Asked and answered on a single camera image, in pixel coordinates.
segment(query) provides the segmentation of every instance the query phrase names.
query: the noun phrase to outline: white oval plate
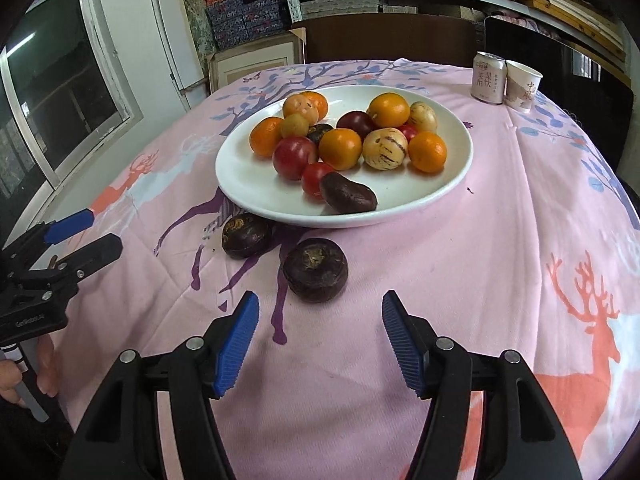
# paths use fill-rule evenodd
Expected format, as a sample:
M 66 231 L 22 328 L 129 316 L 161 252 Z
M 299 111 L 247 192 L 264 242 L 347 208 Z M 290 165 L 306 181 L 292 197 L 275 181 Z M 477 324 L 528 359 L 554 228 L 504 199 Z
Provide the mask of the white oval plate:
M 465 125 L 447 108 L 420 94 L 376 85 L 348 85 L 318 89 L 329 101 L 329 114 L 321 122 L 335 126 L 352 110 L 366 111 L 372 99 L 384 92 L 396 92 L 409 104 L 423 101 L 438 117 L 438 134 L 447 145 L 444 170 L 435 176 L 421 174 L 404 164 L 392 171 L 372 170 L 362 159 L 343 175 L 369 186 L 378 197 L 378 208 L 367 213 L 340 215 L 324 203 L 308 198 L 299 182 L 278 176 L 269 159 L 255 156 L 249 134 L 270 116 L 282 117 L 284 100 L 269 105 L 238 124 L 223 143 L 216 159 L 220 188 L 235 204 L 264 218 L 315 228 L 344 228 L 372 225 L 427 205 L 451 191 L 462 181 L 473 158 L 473 143 Z

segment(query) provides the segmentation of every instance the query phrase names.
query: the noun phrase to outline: picture frame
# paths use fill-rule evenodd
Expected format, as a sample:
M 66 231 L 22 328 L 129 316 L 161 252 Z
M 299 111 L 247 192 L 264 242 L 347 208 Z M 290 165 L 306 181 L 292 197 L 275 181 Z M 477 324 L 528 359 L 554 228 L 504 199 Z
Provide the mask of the picture frame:
M 211 92 L 254 72 L 305 62 L 304 29 L 222 50 L 208 57 Z

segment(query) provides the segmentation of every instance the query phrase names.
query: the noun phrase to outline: pink cloth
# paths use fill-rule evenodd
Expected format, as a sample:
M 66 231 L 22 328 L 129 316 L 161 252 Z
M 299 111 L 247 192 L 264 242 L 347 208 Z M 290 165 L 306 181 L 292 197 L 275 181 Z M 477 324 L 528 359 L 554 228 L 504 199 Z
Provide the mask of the pink cloth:
M 117 263 L 82 283 L 57 338 L 72 424 L 119 352 L 170 351 L 253 290 L 254 341 L 236 387 L 213 403 L 238 479 L 396 480 L 428 403 L 405 386 L 382 325 L 382 296 L 395 289 L 411 314 L 469 351 L 519 350 L 558 410 L 584 478 L 599 478 L 640 418 L 640 222 L 599 152 L 555 104 L 539 94 L 524 116 L 471 98 L 470 82 L 470 69 L 407 60 L 275 68 L 219 90 L 148 146 L 98 199 L 95 226 L 70 243 L 113 232 L 124 244 Z M 466 180 L 396 221 L 282 229 L 279 247 L 259 259 L 229 259 L 220 227 L 237 208 L 217 189 L 220 144 L 265 104 L 335 84 L 407 88 L 448 107 L 474 141 Z M 278 275 L 306 237 L 334 240 L 350 264 L 343 295 L 328 304 L 302 303 Z M 601 276 L 617 317 L 607 314 Z M 167 417 L 164 407 L 164 428 Z M 175 450 L 166 454 L 176 478 Z M 461 478 L 471 478 L 472 458 L 465 452 Z

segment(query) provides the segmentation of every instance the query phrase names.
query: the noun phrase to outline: tablecloth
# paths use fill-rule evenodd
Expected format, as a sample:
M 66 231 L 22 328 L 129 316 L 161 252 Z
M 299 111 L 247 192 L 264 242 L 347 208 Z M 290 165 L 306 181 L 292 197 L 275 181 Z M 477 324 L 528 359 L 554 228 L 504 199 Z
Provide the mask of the tablecloth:
M 481 103 L 469 95 L 471 74 L 404 59 L 271 68 L 215 92 L 150 144 L 96 200 L 94 227 L 69 245 L 109 232 L 124 244 L 117 263 L 82 283 L 56 338 L 72 424 L 123 349 L 170 351 L 253 290 L 254 341 L 236 387 L 213 403 L 238 479 L 396 480 L 428 402 L 405 386 L 382 325 L 382 296 L 395 289 L 409 313 L 469 351 L 519 350 L 584 478 L 599 478 L 640 418 L 640 221 L 572 118 L 540 93 L 529 114 Z M 405 88 L 452 110 L 474 142 L 466 179 L 395 221 L 281 226 L 274 250 L 229 259 L 220 228 L 238 208 L 214 172 L 225 137 L 288 94 L 342 84 Z M 302 303 L 282 274 L 287 252 L 307 237 L 334 240 L 349 261 L 344 293 L 327 304 Z M 460 478 L 472 476 L 480 406 L 478 394 Z

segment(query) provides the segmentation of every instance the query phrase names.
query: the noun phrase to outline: metal screw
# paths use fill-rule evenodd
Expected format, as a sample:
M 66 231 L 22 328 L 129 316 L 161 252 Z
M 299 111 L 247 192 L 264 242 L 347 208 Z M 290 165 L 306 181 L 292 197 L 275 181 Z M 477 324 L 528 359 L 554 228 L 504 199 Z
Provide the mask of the metal screw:
M 436 339 L 436 346 L 440 350 L 451 350 L 453 348 L 453 341 L 448 337 L 439 337 Z
M 520 362 L 520 354 L 515 350 L 507 350 L 504 353 L 504 358 L 513 365 Z
M 135 358 L 136 358 L 135 350 L 125 350 L 122 354 L 120 354 L 120 361 L 123 363 L 130 363 Z
M 187 341 L 189 350 L 200 350 L 204 346 L 204 339 L 201 337 L 192 337 Z

